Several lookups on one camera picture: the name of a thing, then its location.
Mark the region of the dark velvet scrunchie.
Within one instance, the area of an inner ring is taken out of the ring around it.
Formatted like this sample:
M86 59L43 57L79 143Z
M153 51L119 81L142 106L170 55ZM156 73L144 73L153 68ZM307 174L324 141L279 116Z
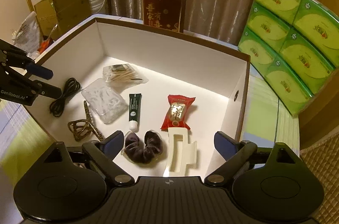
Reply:
M136 164L149 164L163 153L163 141L158 133L147 131L144 140L134 132L125 137L122 153Z

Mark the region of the clear floss pick box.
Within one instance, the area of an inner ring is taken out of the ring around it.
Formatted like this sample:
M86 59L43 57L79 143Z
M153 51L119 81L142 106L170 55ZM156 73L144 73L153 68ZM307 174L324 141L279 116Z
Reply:
M84 99L104 124L111 124L128 109L123 97L99 78L82 90Z

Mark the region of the white hair claw clip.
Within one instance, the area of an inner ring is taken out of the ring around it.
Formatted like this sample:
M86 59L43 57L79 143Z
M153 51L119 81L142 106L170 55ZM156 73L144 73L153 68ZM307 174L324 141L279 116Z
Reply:
M185 176L187 166L196 165L197 142L189 143L189 131L186 128L169 128L168 144L168 156L163 176Z

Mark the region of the green lip gel tube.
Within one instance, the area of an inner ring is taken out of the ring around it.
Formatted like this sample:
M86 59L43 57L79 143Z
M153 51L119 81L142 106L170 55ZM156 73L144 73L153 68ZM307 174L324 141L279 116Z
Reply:
M129 94L129 129L131 132L139 130L142 94Z

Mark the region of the red snack packet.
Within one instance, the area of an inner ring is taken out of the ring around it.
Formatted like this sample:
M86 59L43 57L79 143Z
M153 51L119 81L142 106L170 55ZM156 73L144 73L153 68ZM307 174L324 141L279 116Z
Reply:
M168 131L168 128L186 128L190 130L186 123L186 114L194 101L195 97L190 98L184 95L170 94L168 96L170 106L160 129L162 131Z

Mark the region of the cotton swab bag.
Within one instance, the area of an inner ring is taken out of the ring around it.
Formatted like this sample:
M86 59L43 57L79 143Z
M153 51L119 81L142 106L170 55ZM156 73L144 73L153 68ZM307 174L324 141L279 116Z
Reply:
M114 64L103 68L103 79L112 87L134 86L148 82L137 68L131 64Z

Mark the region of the white plastic bag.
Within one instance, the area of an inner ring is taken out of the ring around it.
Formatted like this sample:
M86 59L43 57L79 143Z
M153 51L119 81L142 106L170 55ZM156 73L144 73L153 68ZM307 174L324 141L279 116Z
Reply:
M27 52L34 53L40 48L43 36L37 22L36 12L31 12L22 22L19 29L12 34L14 46Z

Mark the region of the checked tablecloth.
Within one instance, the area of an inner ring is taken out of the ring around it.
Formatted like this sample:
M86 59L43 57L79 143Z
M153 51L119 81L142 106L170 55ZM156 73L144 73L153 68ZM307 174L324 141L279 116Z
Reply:
M121 21L141 24L139 21ZM226 46L212 38L197 38ZM75 95L65 106L61 117L49 112L51 99L37 97L33 105L23 107L10 101L1 101L1 222L19 223L21 215L13 200L14 185L29 167L55 140L75 145L67 124L82 118L84 98ZM283 103L259 73L249 66L249 85L241 129L241 139L252 140L258 146L271 147L283 141L299 152L299 121L290 115Z

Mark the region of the brown cardboard boxes pile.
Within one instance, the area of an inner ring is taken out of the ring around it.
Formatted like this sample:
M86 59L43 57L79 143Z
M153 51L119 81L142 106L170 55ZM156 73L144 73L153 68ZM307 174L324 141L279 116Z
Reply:
M36 13L40 32L54 40L92 15L89 0L26 0Z

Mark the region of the large brown cardboard box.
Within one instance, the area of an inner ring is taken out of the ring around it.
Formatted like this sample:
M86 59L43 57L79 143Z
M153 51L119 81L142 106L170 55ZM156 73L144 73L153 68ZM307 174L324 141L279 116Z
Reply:
M108 65L130 63L147 83L121 90L128 99L140 93L138 136L161 130L169 108L168 96L193 97L186 117L189 142L197 144L196 163L186 175L205 177L223 163L214 148L214 134L240 135L249 81L249 61L244 54L211 41L166 32L107 16L89 18L62 36L37 58L53 71L51 85L63 87L75 78L87 87Z

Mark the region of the green tissue pack stack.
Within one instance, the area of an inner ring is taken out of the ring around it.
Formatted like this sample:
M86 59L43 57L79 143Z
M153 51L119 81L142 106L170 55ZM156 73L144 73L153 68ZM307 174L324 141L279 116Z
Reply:
M296 116L338 67L338 15L317 0L254 0L238 49Z

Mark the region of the dark red gift box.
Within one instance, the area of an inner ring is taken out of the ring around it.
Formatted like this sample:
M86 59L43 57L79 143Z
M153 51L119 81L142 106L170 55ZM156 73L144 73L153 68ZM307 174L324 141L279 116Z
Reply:
M186 0L143 0L143 24L183 33Z

